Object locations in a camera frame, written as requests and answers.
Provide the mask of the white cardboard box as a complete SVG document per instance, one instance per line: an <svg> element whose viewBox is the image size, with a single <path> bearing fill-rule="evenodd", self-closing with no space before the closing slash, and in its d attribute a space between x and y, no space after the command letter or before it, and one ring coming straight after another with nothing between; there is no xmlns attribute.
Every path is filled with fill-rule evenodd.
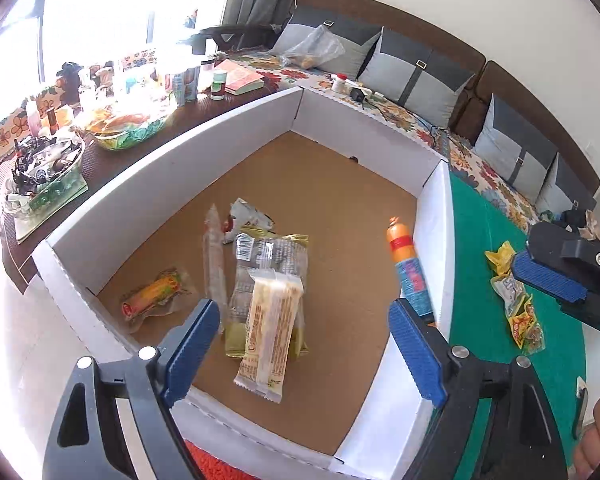
<svg viewBox="0 0 600 480"><path fill-rule="evenodd" d="M236 386L219 342L173 415L186 439L262 479L399 479L422 443L422 400L387 314L399 285L386 229L401 217L442 332L455 281L448 163L357 108L293 88L181 134L104 185L35 248L50 294L89 352L127 358L182 322L122 325L122 295L171 266L202 279L211 206L243 198L282 234L310 239L304 295L309 351L268 402Z"/></svg>

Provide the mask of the white snack pack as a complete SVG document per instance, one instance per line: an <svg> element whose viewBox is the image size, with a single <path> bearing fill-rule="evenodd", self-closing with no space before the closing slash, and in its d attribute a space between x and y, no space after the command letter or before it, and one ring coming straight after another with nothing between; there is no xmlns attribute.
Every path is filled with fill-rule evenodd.
<svg viewBox="0 0 600 480"><path fill-rule="evenodd" d="M267 214L238 197L230 205L230 212L223 222L223 243L225 245L233 243L243 228L257 228L272 232L274 221Z"/></svg>

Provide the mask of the yellow peanut snack bag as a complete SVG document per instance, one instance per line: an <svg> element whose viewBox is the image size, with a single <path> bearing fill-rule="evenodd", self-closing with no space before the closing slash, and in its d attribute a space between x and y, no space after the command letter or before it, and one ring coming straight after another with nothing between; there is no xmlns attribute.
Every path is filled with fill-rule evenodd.
<svg viewBox="0 0 600 480"><path fill-rule="evenodd" d="M525 354L545 349L543 327L535 313L533 296L510 272L490 279L494 292L501 298L510 334L517 348Z"/></svg>

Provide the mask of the yellow snack pack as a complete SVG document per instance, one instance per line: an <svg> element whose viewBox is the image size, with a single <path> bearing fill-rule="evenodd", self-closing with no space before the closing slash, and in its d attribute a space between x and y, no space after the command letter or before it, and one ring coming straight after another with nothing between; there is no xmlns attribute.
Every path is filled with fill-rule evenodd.
<svg viewBox="0 0 600 480"><path fill-rule="evenodd" d="M516 252L512 244L510 244L510 241L506 240L497 250L494 250L494 252L486 250L484 256L486 257L486 260L488 260L488 265L494 274L496 276L501 276L510 272Z"/></svg>

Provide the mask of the red yellow vacuum snack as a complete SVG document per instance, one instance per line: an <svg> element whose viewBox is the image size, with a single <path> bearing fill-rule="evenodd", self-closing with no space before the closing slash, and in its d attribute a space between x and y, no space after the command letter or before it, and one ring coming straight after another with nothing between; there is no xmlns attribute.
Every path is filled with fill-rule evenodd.
<svg viewBox="0 0 600 480"><path fill-rule="evenodd" d="M190 276L178 268L161 271L156 278L127 292L120 299L120 311L129 333L140 329L146 318L160 318L183 310L198 290Z"/></svg>

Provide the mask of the brown headboard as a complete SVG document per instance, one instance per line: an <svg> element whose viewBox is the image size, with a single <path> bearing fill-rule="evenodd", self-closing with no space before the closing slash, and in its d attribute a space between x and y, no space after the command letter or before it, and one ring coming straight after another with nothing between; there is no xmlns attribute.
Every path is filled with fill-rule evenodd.
<svg viewBox="0 0 600 480"><path fill-rule="evenodd" d="M326 25L346 52L326 72L361 79L428 122L476 142L493 98L524 138L550 142L589 193L600 186L585 154L544 104L512 74L449 32L375 0L297 0L286 29Z"/></svg>

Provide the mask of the green lidded jar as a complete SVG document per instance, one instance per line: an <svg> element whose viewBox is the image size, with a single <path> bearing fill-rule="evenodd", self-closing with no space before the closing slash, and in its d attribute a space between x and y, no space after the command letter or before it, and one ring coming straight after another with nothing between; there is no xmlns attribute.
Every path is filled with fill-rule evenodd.
<svg viewBox="0 0 600 480"><path fill-rule="evenodd" d="M213 101L222 101L225 98L227 72L225 70L216 70L212 77L210 86L210 98Z"/></svg>

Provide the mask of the clear plastic bag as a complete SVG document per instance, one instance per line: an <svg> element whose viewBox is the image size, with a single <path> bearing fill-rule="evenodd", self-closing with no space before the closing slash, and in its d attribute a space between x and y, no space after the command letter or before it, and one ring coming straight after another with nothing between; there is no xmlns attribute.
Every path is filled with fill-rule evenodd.
<svg viewBox="0 0 600 480"><path fill-rule="evenodd" d="M283 66L294 65L304 70L317 67L324 63L340 58L346 53L346 48L326 25L315 27L300 44L286 50L280 56Z"/></svg>

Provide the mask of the beige wafer snack pack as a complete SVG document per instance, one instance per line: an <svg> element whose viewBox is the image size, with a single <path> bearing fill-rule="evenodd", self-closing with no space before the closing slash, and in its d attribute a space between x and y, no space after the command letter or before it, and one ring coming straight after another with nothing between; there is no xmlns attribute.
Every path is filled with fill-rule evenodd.
<svg viewBox="0 0 600 480"><path fill-rule="evenodd" d="M253 279L245 353L234 384L279 404L303 284L295 276Z"/></svg>

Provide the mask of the gold cracker snack bag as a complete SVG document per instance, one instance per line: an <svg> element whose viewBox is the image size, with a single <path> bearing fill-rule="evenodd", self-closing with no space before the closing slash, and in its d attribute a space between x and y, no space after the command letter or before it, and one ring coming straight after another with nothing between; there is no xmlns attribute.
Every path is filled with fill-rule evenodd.
<svg viewBox="0 0 600 480"><path fill-rule="evenodd" d="M277 235L253 226L242 228L237 234L235 283L224 324L224 352L228 358L241 359L245 353L253 278L295 276L306 285L309 241L306 234Z"/></svg>

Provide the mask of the clear long snack stick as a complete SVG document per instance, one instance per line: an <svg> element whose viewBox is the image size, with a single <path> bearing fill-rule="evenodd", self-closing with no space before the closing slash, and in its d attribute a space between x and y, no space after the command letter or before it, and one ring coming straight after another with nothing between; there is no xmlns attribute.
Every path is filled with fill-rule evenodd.
<svg viewBox="0 0 600 480"><path fill-rule="evenodd" d="M219 307L220 325L218 332L224 333L228 312L226 277L224 272L224 234L220 216L215 204L204 217L204 236L202 237L202 258L204 258L204 293Z"/></svg>

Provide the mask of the grey cushion far left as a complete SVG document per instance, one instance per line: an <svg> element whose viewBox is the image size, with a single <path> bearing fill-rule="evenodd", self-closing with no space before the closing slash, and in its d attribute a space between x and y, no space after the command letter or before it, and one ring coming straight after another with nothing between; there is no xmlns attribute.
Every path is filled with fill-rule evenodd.
<svg viewBox="0 0 600 480"><path fill-rule="evenodd" d="M381 27L313 6L298 6L270 50L283 65L355 79Z"/></svg>

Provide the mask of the dark wooden side table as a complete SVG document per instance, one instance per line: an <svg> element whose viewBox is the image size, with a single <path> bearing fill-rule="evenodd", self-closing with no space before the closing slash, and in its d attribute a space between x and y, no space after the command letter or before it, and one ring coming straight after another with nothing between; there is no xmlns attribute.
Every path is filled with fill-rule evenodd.
<svg viewBox="0 0 600 480"><path fill-rule="evenodd" d="M222 101L215 101L202 94L195 102L179 107L166 120L162 129L154 136L123 151L108 151L101 148L89 136L85 141L85 152L82 158L81 174L87 184L87 190L60 208L49 219L45 220L23 242L16 239L15 220L7 214L0 218L0 234L2 243L3 266L8 277L20 292L25 292L38 269L32 259L34 248L61 225L73 211L82 205L96 191L123 170L138 160L166 144L180 134L194 128L207 120L218 117L229 110L234 110L251 101L264 98L277 91L277 84L271 77L266 77L264 86L241 96L229 94Z"/></svg>

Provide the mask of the white power strip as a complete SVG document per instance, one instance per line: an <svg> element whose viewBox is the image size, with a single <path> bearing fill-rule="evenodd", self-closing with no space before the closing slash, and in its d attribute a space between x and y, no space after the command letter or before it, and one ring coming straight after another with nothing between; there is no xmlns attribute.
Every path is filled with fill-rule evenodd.
<svg viewBox="0 0 600 480"><path fill-rule="evenodd" d="M367 88L355 80L349 79L345 74L331 74L330 90L337 98L347 99L349 101L362 103L385 102L385 96L380 92Z"/></svg>

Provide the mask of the green satin bedspread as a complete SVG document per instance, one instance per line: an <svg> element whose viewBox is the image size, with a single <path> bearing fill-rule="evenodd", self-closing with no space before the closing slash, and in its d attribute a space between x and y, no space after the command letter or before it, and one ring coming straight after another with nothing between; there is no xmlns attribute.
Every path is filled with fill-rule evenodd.
<svg viewBox="0 0 600 480"><path fill-rule="evenodd" d="M586 377L582 325L557 301L513 277L527 235L468 183L451 177L455 278L449 343L477 358L526 356L538 373L568 464L576 445L577 382Z"/></svg>

